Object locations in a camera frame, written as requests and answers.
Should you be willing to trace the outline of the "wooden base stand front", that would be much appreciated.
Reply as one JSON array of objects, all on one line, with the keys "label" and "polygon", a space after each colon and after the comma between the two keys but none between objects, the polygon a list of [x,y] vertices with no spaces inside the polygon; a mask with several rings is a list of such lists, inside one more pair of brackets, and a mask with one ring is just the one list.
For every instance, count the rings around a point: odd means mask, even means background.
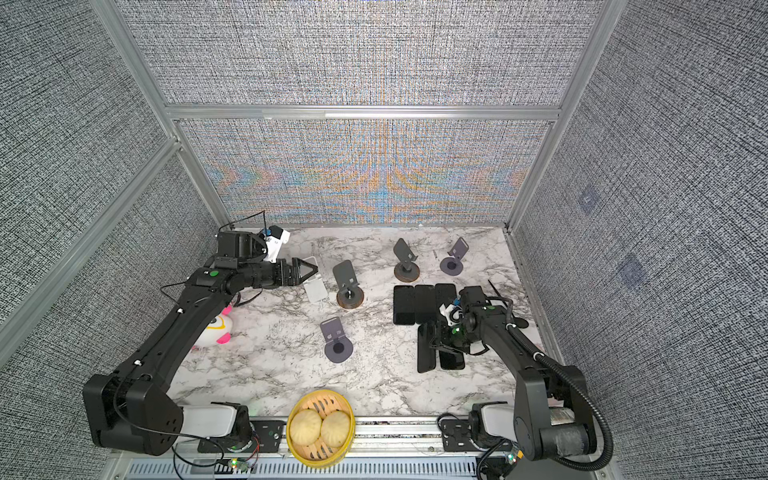
[{"label": "wooden base stand front", "polygon": [[397,240],[393,252],[398,259],[398,263],[394,267],[395,277],[401,282],[415,282],[420,276],[420,268],[415,263],[418,256],[403,238]]}]

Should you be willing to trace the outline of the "black phone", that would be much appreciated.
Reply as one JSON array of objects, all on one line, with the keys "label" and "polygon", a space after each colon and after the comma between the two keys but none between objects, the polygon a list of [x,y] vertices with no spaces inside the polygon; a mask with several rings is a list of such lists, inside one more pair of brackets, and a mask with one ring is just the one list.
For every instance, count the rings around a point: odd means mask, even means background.
[{"label": "black phone", "polygon": [[397,285],[393,288],[393,323],[409,326],[415,320],[415,288],[410,285]]},{"label": "black phone", "polygon": [[438,308],[435,306],[435,288],[433,285],[414,287],[414,315],[416,324],[433,322]]},{"label": "black phone", "polygon": [[439,283],[434,286],[435,308],[447,308],[454,304],[457,298],[456,285],[453,283]]},{"label": "black phone", "polygon": [[457,371],[465,368],[465,358],[461,351],[439,350],[440,368],[445,371]]},{"label": "black phone", "polygon": [[436,328],[433,322],[423,323],[417,330],[417,372],[427,373],[436,368],[437,352],[432,343]]}]

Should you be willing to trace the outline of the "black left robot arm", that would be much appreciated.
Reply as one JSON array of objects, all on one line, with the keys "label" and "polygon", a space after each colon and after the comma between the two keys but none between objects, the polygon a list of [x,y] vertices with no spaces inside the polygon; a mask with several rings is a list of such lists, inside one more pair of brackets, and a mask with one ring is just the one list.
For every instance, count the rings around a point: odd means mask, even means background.
[{"label": "black left robot arm", "polygon": [[264,235],[221,231],[217,251],[195,270],[173,308],[144,343],[106,375],[84,385],[93,443],[159,456],[184,436],[184,413],[167,394],[179,366],[209,323],[246,288],[298,286],[318,272],[300,258],[267,259]]}]

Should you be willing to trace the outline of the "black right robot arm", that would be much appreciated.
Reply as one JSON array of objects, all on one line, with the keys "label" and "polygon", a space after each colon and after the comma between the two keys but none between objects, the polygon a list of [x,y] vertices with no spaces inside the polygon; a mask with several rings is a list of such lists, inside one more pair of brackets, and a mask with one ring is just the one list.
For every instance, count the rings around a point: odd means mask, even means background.
[{"label": "black right robot arm", "polygon": [[453,301],[458,321],[440,326],[430,347],[441,353],[494,351],[515,377],[512,405],[475,404],[468,415],[469,437],[489,457],[509,443],[516,455],[549,459],[579,471],[609,465],[614,452],[605,416],[589,398],[586,382],[575,366],[564,366],[545,354],[520,331],[512,301],[467,287]]}]

